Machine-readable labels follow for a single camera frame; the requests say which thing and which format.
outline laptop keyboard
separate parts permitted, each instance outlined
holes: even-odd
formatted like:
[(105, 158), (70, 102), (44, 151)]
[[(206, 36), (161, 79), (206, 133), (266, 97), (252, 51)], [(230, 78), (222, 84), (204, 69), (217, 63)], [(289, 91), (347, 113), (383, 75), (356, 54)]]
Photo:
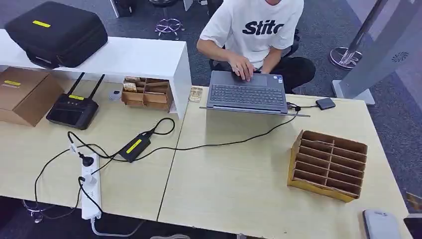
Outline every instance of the laptop keyboard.
[(212, 85), (211, 100), (228, 103), (283, 105), (282, 89)]

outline laptop touchpad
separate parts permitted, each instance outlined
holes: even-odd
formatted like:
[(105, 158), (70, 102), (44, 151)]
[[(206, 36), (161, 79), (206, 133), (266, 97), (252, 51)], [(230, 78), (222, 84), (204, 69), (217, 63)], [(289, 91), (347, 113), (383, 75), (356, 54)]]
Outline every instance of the laptop touchpad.
[(255, 74), (252, 76), (250, 82), (235, 81), (234, 84), (237, 86), (267, 86), (267, 77), (260, 74)]

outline person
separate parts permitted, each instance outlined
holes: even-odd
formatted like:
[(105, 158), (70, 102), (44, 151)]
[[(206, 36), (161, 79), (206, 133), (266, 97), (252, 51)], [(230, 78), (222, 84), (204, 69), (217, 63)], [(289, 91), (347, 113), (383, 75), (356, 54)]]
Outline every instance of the person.
[(282, 75), (286, 93), (311, 81), (315, 66), (302, 57), (282, 58), (293, 44), (304, 0), (224, 0), (203, 29), (197, 49), (228, 62), (243, 80), (253, 73)]

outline power strip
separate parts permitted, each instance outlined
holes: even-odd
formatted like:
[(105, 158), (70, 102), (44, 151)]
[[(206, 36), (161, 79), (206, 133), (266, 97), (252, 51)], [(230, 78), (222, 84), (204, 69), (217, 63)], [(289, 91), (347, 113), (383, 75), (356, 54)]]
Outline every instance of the power strip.
[[(98, 155), (93, 153), (91, 155), (88, 155), (88, 157), (92, 157), (94, 159), (94, 162), (91, 166), (85, 167), (82, 164), (82, 177), (85, 175), (90, 175), (94, 171), (96, 171), (100, 167), (100, 162), (98, 159)], [(82, 185), (83, 189), (86, 191), (86, 193), (101, 207), (101, 187), (100, 187), (100, 172), (96, 172), (92, 175), (93, 178), (95, 178), (96, 182), (94, 184), (90, 183), (84, 183)], [(101, 218), (101, 212), (100, 210), (95, 206), (94, 203), (89, 200), (89, 198), (84, 194), (82, 195), (82, 218), (83, 219), (92, 219), (92, 218)]]

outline white device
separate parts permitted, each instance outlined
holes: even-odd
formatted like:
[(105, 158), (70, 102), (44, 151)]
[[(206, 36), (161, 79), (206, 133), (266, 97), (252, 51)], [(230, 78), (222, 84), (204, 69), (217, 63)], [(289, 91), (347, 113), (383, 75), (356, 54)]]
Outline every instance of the white device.
[(363, 211), (368, 239), (400, 239), (399, 225), (393, 214), (378, 210)]
[[(93, 175), (91, 173), (95, 172), (100, 167), (100, 162), (98, 159), (98, 155), (93, 153), (88, 155), (94, 159), (94, 162), (91, 166), (85, 167), (82, 164), (82, 177), (85, 178), (85, 182), (82, 184), (82, 188), (86, 191), (86, 193), (101, 207), (101, 187), (100, 187), (100, 172), (96, 172)], [(84, 194), (82, 194), (82, 218), (83, 219), (93, 219), (101, 218), (100, 210), (95, 206), (94, 203), (89, 200), (89, 198)]]

